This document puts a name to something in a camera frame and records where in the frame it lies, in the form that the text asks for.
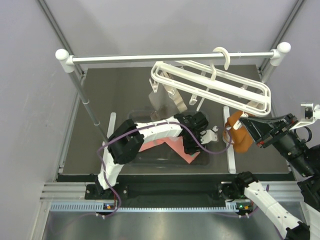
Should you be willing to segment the white plastic clip hanger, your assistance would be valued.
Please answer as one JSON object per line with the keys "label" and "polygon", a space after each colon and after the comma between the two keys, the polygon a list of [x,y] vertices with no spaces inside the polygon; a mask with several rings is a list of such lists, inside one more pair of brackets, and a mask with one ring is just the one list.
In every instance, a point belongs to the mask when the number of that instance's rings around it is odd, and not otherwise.
{"label": "white plastic clip hanger", "polygon": [[149,83],[156,93],[159,85],[191,94],[190,105],[202,106],[204,100],[216,102],[257,117],[271,112],[271,90],[263,82],[228,72],[231,54],[223,47],[214,51],[224,58],[224,69],[215,67],[213,60],[203,64],[192,59],[175,58],[175,66],[156,61],[150,71]]}

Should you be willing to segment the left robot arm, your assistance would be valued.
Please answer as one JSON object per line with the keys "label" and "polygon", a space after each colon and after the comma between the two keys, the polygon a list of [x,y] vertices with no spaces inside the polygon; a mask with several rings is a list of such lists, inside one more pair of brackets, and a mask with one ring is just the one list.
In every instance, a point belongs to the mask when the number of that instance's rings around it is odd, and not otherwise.
{"label": "left robot arm", "polygon": [[205,149],[202,137],[208,125],[202,112],[194,115],[179,113],[164,120],[146,123],[125,120],[98,150],[101,171],[95,180],[97,194],[109,198],[123,166],[158,140],[170,140],[173,149],[186,156],[201,152]]}

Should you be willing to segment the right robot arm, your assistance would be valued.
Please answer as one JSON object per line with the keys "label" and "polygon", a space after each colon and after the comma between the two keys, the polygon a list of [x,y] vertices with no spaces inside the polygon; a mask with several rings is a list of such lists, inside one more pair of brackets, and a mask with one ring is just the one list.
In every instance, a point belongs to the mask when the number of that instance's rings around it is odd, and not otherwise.
{"label": "right robot arm", "polygon": [[273,146],[296,170],[302,181],[300,189],[308,210],[309,223],[304,223],[288,212],[251,172],[235,175],[231,182],[219,185],[219,194],[225,200],[251,200],[274,224],[284,240],[318,240],[320,238],[320,147],[307,146],[307,140],[299,138],[298,128],[307,128],[312,119],[298,120],[293,114],[275,118],[241,116],[239,122],[254,143],[260,148]]}

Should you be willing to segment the orange beige sock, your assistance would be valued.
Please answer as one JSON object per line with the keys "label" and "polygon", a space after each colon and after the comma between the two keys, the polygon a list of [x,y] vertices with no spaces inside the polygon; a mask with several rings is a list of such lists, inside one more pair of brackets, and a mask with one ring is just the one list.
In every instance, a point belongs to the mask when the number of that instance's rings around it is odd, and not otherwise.
{"label": "orange beige sock", "polygon": [[227,118],[227,122],[224,125],[224,127],[228,129],[231,134],[234,151],[240,154],[246,153],[253,144],[252,137],[243,125],[238,129],[234,129],[234,125],[240,119],[242,114],[242,111],[236,111]]}

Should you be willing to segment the pink patterned sock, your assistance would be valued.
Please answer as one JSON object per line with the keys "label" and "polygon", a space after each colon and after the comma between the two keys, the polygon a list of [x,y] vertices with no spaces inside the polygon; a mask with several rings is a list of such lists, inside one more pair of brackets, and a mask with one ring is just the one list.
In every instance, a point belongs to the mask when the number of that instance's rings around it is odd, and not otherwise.
{"label": "pink patterned sock", "polygon": [[148,151],[149,149],[154,149],[157,146],[168,146],[170,150],[178,154],[182,159],[184,159],[188,164],[190,164],[200,152],[195,152],[192,154],[185,153],[183,138],[180,137],[164,137],[156,140],[144,143],[139,152]]}

